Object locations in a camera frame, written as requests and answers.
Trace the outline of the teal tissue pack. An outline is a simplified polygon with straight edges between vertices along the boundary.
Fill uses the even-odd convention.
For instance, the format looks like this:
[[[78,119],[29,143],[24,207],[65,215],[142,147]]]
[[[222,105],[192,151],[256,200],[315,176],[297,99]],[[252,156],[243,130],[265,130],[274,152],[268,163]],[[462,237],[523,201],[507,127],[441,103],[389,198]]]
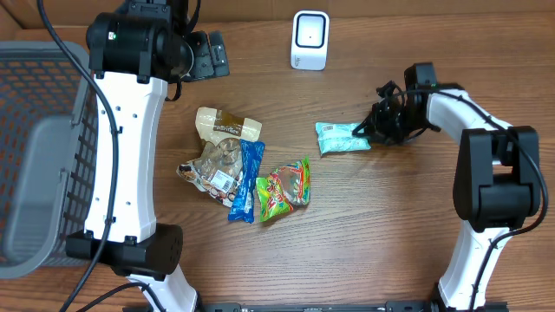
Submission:
[[[317,122],[315,129],[320,154],[369,151],[368,140],[352,134],[357,126],[357,123]]]

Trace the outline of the green candy bag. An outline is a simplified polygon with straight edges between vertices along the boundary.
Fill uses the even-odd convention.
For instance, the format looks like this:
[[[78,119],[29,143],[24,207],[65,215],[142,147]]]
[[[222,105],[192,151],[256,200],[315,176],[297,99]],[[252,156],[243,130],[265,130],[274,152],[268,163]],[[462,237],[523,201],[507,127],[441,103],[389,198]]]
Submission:
[[[256,178],[256,191],[260,222],[308,205],[311,194],[309,157],[281,166],[267,177]]]

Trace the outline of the brown nut snack bag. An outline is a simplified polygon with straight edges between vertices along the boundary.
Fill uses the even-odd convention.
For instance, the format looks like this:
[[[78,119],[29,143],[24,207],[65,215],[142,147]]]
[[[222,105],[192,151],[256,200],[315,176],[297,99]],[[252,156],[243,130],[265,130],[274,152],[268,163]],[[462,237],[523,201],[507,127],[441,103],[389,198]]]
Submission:
[[[220,109],[200,107],[195,126],[204,147],[202,154],[179,165],[176,173],[230,207],[243,180],[241,142],[257,141],[262,124]]]

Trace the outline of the blue snack bar wrapper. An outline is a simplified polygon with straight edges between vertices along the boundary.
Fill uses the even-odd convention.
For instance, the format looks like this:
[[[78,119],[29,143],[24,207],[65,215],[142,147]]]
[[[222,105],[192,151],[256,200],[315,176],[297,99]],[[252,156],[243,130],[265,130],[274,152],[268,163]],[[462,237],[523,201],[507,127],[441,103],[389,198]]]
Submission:
[[[265,144],[261,141],[241,140],[243,179],[228,214],[229,221],[254,222],[254,188],[259,167],[264,155]]]

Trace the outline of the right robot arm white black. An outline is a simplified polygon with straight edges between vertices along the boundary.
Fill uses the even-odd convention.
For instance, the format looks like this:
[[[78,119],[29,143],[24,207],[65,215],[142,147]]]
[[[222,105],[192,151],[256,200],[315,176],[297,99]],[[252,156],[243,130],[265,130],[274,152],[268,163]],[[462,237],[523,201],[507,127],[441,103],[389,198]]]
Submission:
[[[459,147],[453,201],[461,220],[450,263],[431,297],[411,311],[506,311],[486,301],[486,287],[508,241],[538,227],[549,197],[539,166],[539,136],[513,126],[471,99],[457,83],[440,83],[434,65],[415,63],[405,86],[389,81],[353,136],[400,145],[427,130],[443,132]]]

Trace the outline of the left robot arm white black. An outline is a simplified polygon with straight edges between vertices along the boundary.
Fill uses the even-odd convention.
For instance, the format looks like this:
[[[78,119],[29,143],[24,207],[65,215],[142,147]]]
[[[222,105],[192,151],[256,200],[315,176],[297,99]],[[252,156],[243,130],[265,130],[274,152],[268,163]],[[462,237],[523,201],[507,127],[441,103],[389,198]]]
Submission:
[[[84,227],[67,237],[69,257],[104,263],[138,287],[153,311],[197,311],[180,256],[183,231],[157,221],[153,169],[170,85],[197,79],[207,36],[185,1],[127,1],[88,27],[88,80],[96,92],[95,182]]]

